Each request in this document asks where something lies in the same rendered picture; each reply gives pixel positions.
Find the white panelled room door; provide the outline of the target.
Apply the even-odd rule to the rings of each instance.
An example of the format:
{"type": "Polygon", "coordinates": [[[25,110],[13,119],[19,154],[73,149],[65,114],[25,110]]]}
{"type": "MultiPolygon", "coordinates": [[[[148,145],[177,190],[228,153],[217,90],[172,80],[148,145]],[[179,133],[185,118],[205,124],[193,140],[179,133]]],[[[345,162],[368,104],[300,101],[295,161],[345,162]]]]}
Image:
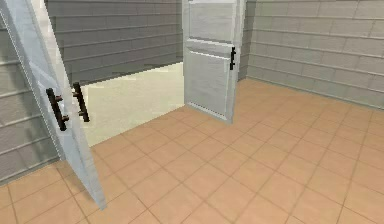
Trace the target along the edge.
{"type": "Polygon", "coordinates": [[[60,158],[67,161],[97,206],[105,209],[106,198],[82,128],[90,120],[84,94],[78,83],[68,80],[45,0],[0,0],[0,16],[60,158]],[[56,121],[48,88],[62,96],[60,110],[69,116],[65,131],[56,121]]]}
{"type": "Polygon", "coordinates": [[[246,0],[182,0],[184,103],[227,124],[234,116],[245,11],[246,0]]]}

